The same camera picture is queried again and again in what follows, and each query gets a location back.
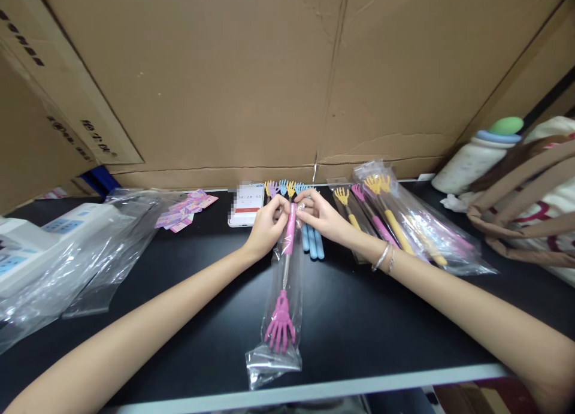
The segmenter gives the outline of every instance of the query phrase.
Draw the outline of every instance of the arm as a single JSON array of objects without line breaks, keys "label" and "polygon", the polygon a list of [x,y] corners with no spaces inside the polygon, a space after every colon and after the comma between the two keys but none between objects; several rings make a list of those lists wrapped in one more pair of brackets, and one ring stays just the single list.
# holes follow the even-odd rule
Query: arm
[{"label": "arm", "polygon": [[[376,263],[386,243],[347,223],[316,191],[302,192],[313,215],[298,217]],[[387,270],[390,254],[380,269]],[[391,277],[420,296],[513,370],[544,413],[561,413],[575,389],[575,342],[511,304],[396,249]]]},{"label": "arm", "polygon": [[[276,224],[275,210],[283,206]],[[246,244],[124,315],[65,355],[32,382],[5,414],[93,413],[184,324],[275,245],[289,203],[276,195],[260,211]]]}]

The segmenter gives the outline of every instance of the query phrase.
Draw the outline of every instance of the hand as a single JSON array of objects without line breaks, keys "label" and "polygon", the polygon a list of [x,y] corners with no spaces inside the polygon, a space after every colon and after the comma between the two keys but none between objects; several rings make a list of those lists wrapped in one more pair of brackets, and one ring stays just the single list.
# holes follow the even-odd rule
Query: hand
[{"label": "hand", "polygon": [[346,246],[346,240],[357,231],[334,209],[315,189],[306,189],[294,199],[295,203],[305,204],[312,213],[298,210],[298,218],[318,230],[323,236]]},{"label": "hand", "polygon": [[252,233],[243,249],[256,259],[263,258],[276,245],[288,222],[288,215],[289,201],[281,195],[276,195],[256,213]]}]

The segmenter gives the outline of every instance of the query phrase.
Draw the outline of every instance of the bangle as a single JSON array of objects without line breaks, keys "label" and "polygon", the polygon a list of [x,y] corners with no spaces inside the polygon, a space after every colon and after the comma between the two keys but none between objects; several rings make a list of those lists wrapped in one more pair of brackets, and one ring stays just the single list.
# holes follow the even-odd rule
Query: bangle
[{"label": "bangle", "polygon": [[381,257],[379,258],[379,260],[377,260],[377,263],[375,263],[372,267],[371,267],[371,271],[376,271],[382,264],[383,260],[385,260],[385,256],[388,254],[389,252],[389,248],[391,247],[391,244],[388,242],[388,245],[385,247],[385,249],[383,250],[383,254],[381,255]]},{"label": "bangle", "polygon": [[389,260],[388,270],[383,271],[387,276],[391,274],[391,271],[394,269],[394,260],[395,260],[395,248],[391,247],[391,259]]}]

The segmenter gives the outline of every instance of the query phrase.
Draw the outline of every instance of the white bottle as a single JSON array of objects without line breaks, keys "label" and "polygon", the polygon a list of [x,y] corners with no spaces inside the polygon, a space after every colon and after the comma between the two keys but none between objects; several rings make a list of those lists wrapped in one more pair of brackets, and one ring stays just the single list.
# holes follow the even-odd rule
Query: white bottle
[{"label": "white bottle", "polygon": [[487,173],[505,157],[507,149],[521,140],[514,134],[523,127],[518,117],[506,117],[496,122],[489,131],[478,131],[445,167],[433,178],[431,184],[445,194],[462,194],[470,185]]}]

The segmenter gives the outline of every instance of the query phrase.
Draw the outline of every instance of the white device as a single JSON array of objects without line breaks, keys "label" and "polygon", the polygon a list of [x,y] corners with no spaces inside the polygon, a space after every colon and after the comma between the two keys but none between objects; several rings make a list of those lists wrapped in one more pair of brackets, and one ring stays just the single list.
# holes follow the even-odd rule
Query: white device
[{"label": "white device", "polygon": [[42,228],[25,219],[2,219],[0,298],[40,277],[72,242],[87,239],[118,214],[109,204],[84,203]]},{"label": "white device", "polygon": [[241,185],[235,192],[234,207],[231,209],[228,225],[233,228],[253,226],[256,212],[264,205],[264,196],[263,183]]}]

